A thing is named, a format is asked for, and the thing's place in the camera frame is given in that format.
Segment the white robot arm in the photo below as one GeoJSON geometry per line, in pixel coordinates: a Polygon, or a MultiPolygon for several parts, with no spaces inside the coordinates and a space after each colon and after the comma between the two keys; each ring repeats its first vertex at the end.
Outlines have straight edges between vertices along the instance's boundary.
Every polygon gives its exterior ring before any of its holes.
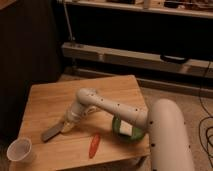
{"type": "Polygon", "coordinates": [[[96,106],[149,134],[152,171],[195,171],[183,113],[172,100],[159,99],[147,111],[100,96],[96,89],[81,88],[64,114],[77,124],[90,106],[96,106]]]}

